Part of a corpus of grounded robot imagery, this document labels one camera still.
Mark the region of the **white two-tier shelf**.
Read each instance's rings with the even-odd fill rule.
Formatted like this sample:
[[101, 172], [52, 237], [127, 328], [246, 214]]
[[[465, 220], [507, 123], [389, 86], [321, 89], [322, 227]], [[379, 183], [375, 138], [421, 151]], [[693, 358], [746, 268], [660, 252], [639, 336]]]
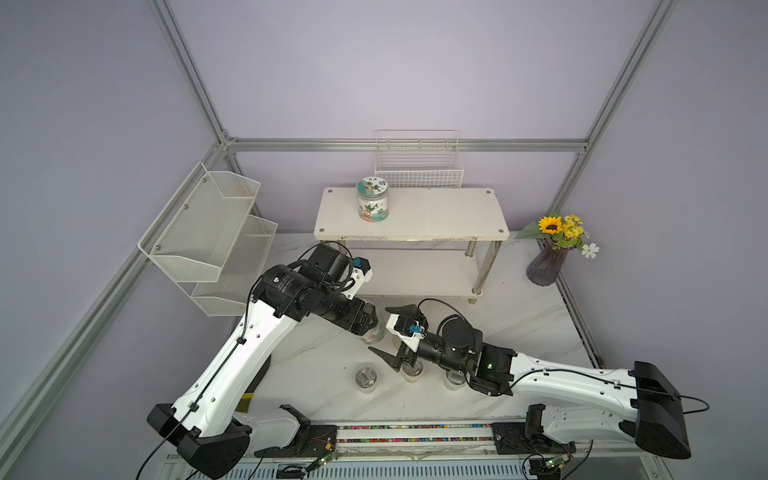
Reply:
[[368, 297], [465, 299], [474, 304], [510, 231], [491, 188], [394, 188], [389, 216], [367, 222], [357, 190], [329, 187], [314, 229], [319, 241], [360, 243]]

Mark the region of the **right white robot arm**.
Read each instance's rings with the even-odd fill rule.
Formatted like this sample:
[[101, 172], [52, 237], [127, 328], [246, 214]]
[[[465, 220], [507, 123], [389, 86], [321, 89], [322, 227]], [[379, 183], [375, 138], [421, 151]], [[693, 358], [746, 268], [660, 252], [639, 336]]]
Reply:
[[458, 375], [489, 397], [533, 396], [526, 434], [534, 443], [632, 441], [651, 454], [688, 459], [691, 447], [683, 395], [652, 363], [630, 369], [592, 369], [545, 361], [484, 342], [458, 313], [429, 331], [416, 304], [388, 308], [386, 329], [400, 341], [396, 354], [377, 354], [393, 370], [418, 360]]

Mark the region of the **sunflower bouquet in dark vase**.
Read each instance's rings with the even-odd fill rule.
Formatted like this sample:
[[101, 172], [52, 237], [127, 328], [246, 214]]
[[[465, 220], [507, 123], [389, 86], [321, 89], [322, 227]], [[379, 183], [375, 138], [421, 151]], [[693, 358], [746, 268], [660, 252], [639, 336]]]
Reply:
[[543, 245], [526, 268], [527, 278], [541, 287], [556, 282], [569, 252], [577, 251], [587, 259], [594, 259], [600, 252], [600, 247], [590, 241], [579, 216], [562, 216], [556, 211], [526, 225], [515, 239], [534, 240]]

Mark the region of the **seed jar green plant lid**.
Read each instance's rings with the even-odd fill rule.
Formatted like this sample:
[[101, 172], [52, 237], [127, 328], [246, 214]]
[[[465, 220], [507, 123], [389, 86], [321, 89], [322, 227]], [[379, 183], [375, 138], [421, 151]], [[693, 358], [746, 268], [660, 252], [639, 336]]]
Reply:
[[379, 177], [365, 177], [357, 183], [359, 216], [367, 222], [381, 222], [389, 213], [389, 185]]

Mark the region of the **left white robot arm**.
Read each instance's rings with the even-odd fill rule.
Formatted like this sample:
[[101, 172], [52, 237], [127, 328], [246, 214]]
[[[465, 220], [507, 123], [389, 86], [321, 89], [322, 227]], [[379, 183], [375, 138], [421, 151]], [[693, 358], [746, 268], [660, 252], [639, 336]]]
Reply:
[[304, 317], [314, 314], [357, 336], [376, 326], [374, 306], [356, 295], [373, 270], [360, 257], [350, 265], [352, 274], [345, 281], [311, 261], [267, 270], [249, 293], [239, 327], [201, 376], [175, 402], [150, 411], [148, 424], [198, 473], [219, 479], [244, 456], [252, 428], [235, 418], [236, 407], [274, 349]]

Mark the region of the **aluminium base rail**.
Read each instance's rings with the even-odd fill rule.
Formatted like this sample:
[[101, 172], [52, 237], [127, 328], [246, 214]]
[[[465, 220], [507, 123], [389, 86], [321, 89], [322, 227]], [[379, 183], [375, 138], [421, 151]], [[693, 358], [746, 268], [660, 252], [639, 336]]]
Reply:
[[462, 419], [314, 422], [299, 441], [249, 451], [228, 479], [669, 479], [659, 457], [587, 440], [534, 452], [514, 424]]

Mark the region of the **small clear jar middle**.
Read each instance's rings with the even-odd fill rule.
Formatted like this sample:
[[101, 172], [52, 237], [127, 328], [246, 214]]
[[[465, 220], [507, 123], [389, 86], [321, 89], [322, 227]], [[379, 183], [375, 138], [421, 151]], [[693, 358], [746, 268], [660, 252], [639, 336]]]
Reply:
[[401, 372], [407, 382], [415, 383], [423, 376], [424, 364], [420, 359], [417, 359], [412, 365], [403, 363], [401, 366]]

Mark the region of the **white mesh wall rack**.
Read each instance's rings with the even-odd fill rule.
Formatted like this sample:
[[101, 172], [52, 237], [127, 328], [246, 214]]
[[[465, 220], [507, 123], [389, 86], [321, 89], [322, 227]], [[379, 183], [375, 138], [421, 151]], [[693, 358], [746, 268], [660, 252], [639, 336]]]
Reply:
[[208, 317], [240, 317], [278, 224], [255, 214], [256, 180], [199, 163], [138, 249]]

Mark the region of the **small clear jar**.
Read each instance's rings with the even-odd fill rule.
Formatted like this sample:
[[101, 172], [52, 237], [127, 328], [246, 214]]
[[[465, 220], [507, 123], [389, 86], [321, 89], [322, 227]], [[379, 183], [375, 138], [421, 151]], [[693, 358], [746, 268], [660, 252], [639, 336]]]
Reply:
[[401, 366], [401, 372], [407, 382], [415, 383], [423, 376], [424, 364], [420, 359], [417, 359], [412, 365], [403, 363]]
[[466, 377], [461, 372], [448, 370], [445, 372], [444, 385], [450, 391], [459, 391], [467, 385]]
[[371, 365], [361, 365], [354, 373], [354, 383], [356, 388], [365, 394], [375, 391], [378, 385], [378, 372]]

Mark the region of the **small clear jar right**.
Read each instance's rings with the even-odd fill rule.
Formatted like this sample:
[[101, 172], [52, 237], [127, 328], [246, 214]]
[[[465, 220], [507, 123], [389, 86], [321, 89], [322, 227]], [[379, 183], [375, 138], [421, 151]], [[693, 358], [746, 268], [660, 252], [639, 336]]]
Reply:
[[450, 391], [459, 391], [467, 385], [466, 377], [461, 372], [448, 370], [445, 372], [444, 385]]

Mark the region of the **black rubber glove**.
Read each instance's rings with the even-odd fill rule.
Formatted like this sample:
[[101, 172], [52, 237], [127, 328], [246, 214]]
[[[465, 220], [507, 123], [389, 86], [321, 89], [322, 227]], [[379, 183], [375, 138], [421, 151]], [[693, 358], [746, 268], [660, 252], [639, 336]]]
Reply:
[[242, 397], [240, 398], [235, 411], [238, 413], [247, 413], [250, 409], [250, 404], [253, 398], [253, 395], [259, 386], [259, 384], [262, 382], [263, 378], [265, 377], [266, 373], [269, 370], [269, 367], [271, 365], [271, 359], [272, 356], [269, 356], [264, 364], [261, 366], [259, 371], [256, 373], [248, 387], [246, 388], [245, 392], [243, 393]]

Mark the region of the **seed jar purple flower lid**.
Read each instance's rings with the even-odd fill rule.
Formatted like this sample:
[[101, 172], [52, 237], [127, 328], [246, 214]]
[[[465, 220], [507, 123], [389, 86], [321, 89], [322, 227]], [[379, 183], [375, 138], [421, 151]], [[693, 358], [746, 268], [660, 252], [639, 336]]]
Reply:
[[374, 345], [380, 342], [386, 334], [386, 323], [382, 320], [378, 320], [371, 329], [361, 336], [361, 340], [366, 345]]

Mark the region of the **small clear jar left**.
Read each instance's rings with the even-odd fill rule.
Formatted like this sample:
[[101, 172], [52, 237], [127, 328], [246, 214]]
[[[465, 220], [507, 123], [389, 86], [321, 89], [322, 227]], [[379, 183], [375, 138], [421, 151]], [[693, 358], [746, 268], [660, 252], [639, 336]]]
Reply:
[[371, 365], [361, 365], [354, 373], [354, 383], [356, 388], [365, 394], [375, 391], [378, 385], [378, 372]]

